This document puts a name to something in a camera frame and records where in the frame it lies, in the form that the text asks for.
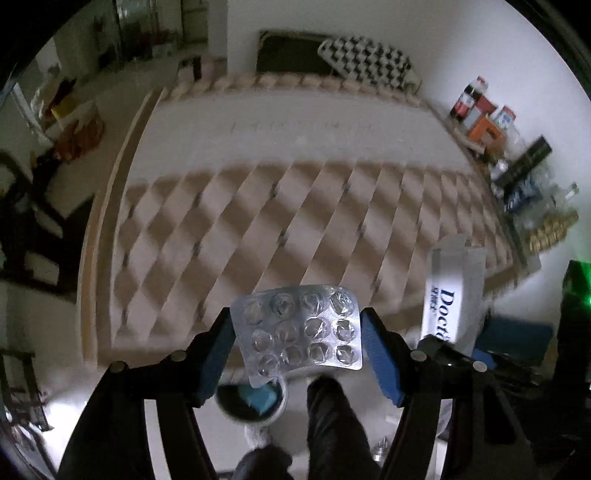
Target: orange box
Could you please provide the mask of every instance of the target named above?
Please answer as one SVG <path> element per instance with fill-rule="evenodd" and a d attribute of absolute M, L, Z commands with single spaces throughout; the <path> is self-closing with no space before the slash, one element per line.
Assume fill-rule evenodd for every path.
<path fill-rule="evenodd" d="M 486 148 L 505 143 L 505 134 L 487 116 L 481 116 L 468 132 L 468 138 Z"/>

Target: wall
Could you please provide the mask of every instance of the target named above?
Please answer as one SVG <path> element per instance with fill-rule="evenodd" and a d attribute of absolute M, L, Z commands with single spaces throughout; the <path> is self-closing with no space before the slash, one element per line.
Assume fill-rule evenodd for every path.
<path fill-rule="evenodd" d="M 106 19 L 107 38 L 110 43 L 117 45 L 119 33 L 110 0 L 93 0 L 54 35 L 62 71 L 66 75 L 83 80 L 98 72 L 99 53 L 92 25 L 95 18 L 102 16 Z"/>
<path fill-rule="evenodd" d="M 158 0 L 157 3 L 160 30 L 175 31 L 182 35 L 181 0 Z"/>
<path fill-rule="evenodd" d="M 209 0 L 207 49 L 217 59 L 228 55 L 228 0 Z"/>
<path fill-rule="evenodd" d="M 37 66 L 41 73 L 45 73 L 54 65 L 61 67 L 60 59 L 57 56 L 56 41 L 53 37 L 39 50 L 39 53 L 35 55 L 35 59 L 37 60 Z"/>
<path fill-rule="evenodd" d="M 19 78 L 19 85 L 27 100 L 31 100 L 35 90 L 43 81 L 43 77 L 37 67 L 37 62 L 33 60 L 25 69 Z M 31 150 L 40 154 L 43 148 L 39 146 L 36 137 L 30 133 L 25 119 L 18 111 L 17 104 L 12 96 L 6 99 L 6 102 L 0 109 L 0 149 L 9 152 L 19 163 L 22 170 L 27 175 L 31 175 L 29 165 L 29 154 Z M 0 187 L 5 187 L 3 179 L 6 176 L 3 168 L 0 173 Z"/>
<path fill-rule="evenodd" d="M 184 40 L 187 43 L 207 42 L 209 13 L 206 1 L 183 0 Z"/>
<path fill-rule="evenodd" d="M 477 75 L 488 96 L 517 113 L 527 141 L 543 134 L 556 182 L 575 180 L 580 222 L 567 243 L 542 255 L 543 269 L 497 302 L 505 313 L 555 322 L 570 258 L 591 260 L 591 102 L 546 39 L 505 0 L 229 0 L 228 71 L 253 70 L 258 31 L 293 28 L 369 35 L 406 53 L 423 78 L 420 95 L 445 112 Z"/>

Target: blue gripper pad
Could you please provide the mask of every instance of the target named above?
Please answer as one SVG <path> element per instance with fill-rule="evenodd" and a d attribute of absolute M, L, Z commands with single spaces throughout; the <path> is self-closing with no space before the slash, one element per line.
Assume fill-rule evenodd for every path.
<path fill-rule="evenodd" d="M 382 393 L 403 406 L 413 371 L 410 348 L 399 334 L 386 330 L 372 308 L 361 311 L 361 343 Z"/>

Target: screw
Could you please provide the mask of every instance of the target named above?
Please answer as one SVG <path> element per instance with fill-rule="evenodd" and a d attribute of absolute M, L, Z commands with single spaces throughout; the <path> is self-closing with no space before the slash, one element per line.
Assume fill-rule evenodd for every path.
<path fill-rule="evenodd" d="M 182 362 L 187 358 L 187 352 L 184 350 L 175 350 L 173 353 L 170 354 L 170 359 L 173 362 Z"/>
<path fill-rule="evenodd" d="M 204 316 L 205 316 L 205 302 L 203 300 L 201 300 L 197 304 L 197 309 L 195 310 L 195 319 L 202 320 Z"/>
<path fill-rule="evenodd" d="M 279 193 L 279 185 L 277 183 L 274 183 L 271 186 L 271 193 L 269 194 L 269 198 L 274 199 L 277 196 L 277 193 Z"/>
<path fill-rule="evenodd" d="M 109 365 L 109 371 L 112 374 L 118 374 L 118 373 L 121 373 L 123 370 L 125 370 L 125 367 L 127 367 L 127 364 L 125 362 L 122 362 L 121 360 L 117 360 L 116 362 L 113 362 L 112 364 Z"/>
<path fill-rule="evenodd" d="M 382 285 L 382 281 L 376 275 L 375 278 L 371 282 L 372 292 L 376 293 L 379 290 L 381 285 Z"/>
<path fill-rule="evenodd" d="M 279 238 L 277 239 L 277 244 L 280 247 L 283 247 L 286 243 L 287 243 L 287 232 L 285 230 L 282 230 L 281 233 L 279 234 Z"/>
<path fill-rule="evenodd" d="M 427 359 L 427 354 L 422 350 L 413 350 L 410 352 L 410 358 L 415 362 L 424 362 Z"/>
<path fill-rule="evenodd" d="M 484 372 L 486 372 L 488 370 L 488 367 L 486 366 L 486 364 L 484 362 L 481 362 L 480 360 L 476 360 L 472 364 L 472 368 L 474 370 L 476 370 L 477 372 L 480 372 L 481 374 L 483 374 Z"/>

